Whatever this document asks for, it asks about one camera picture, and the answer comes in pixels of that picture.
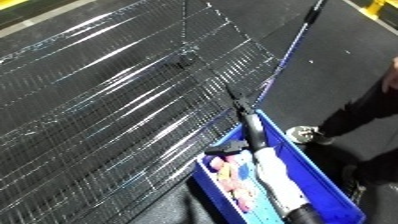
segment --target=black floor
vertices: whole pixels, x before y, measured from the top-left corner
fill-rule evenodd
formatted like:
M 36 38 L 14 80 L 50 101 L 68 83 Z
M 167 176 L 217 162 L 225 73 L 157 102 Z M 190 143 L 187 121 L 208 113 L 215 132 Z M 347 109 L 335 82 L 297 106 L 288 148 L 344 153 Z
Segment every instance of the black floor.
M 131 1 L 98 0 L 3 38 L 4 55 L 75 26 Z M 242 31 L 281 57 L 315 1 L 211 0 Z M 264 111 L 284 130 L 321 122 L 348 100 L 362 94 L 398 55 L 398 37 L 341 0 L 329 1 L 283 76 L 272 88 Z M 369 159 L 398 146 L 396 117 L 375 121 L 338 139 L 333 147 L 308 148 L 311 158 L 336 177 L 347 162 Z M 393 224 L 398 215 L 398 185 L 371 189 L 361 208 L 367 223 Z M 134 223 L 222 223 L 192 180 L 154 204 Z

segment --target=pink object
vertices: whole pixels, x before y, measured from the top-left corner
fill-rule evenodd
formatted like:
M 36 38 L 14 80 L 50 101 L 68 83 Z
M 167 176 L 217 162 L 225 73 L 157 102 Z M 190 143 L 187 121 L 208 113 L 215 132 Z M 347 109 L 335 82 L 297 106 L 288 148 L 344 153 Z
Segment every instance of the pink object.
M 228 180 L 219 180 L 218 182 L 221 184 L 221 186 L 223 187 L 223 189 L 226 192 L 230 192 L 230 191 L 235 189 L 234 182 L 231 181 L 230 179 L 228 179 Z
M 210 167 L 219 171 L 224 166 L 224 163 L 224 160 L 222 160 L 220 157 L 214 157 L 214 159 L 210 161 Z
M 235 163 L 231 164 L 231 179 L 234 181 L 240 181 L 239 179 L 239 166 Z
M 254 206 L 254 200 L 251 197 L 243 197 L 238 199 L 238 207 L 240 210 L 242 210 L 242 212 L 249 212 L 254 208 Z

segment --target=black tool handle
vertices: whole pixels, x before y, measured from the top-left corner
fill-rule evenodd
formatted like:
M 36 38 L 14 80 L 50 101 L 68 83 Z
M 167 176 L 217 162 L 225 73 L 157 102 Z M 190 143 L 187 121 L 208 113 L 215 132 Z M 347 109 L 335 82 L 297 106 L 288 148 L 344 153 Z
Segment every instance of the black tool handle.
M 311 204 L 305 204 L 302 207 L 292 211 L 285 218 L 287 224 L 324 224 L 323 220 Z

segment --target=yellow marking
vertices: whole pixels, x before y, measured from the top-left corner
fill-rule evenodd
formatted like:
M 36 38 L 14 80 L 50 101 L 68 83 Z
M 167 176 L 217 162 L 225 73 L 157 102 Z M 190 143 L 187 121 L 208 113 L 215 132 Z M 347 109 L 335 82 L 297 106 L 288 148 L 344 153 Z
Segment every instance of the yellow marking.
M 386 2 L 398 9 L 398 0 L 386 0 Z
M 28 0 L 0 0 L 0 10 L 9 8 L 14 5 L 18 5 L 22 2 L 27 2 Z

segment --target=black pants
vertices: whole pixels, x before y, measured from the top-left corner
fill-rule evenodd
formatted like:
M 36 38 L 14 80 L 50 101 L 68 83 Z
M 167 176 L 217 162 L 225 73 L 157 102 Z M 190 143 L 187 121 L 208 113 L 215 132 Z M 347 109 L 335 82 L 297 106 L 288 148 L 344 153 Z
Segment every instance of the black pants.
M 381 83 L 376 82 L 361 98 L 333 113 L 320 126 L 320 132 L 326 137 L 340 136 L 376 118 L 398 114 L 398 90 L 383 93 Z M 365 185 L 398 182 L 398 148 L 359 163 L 355 176 Z

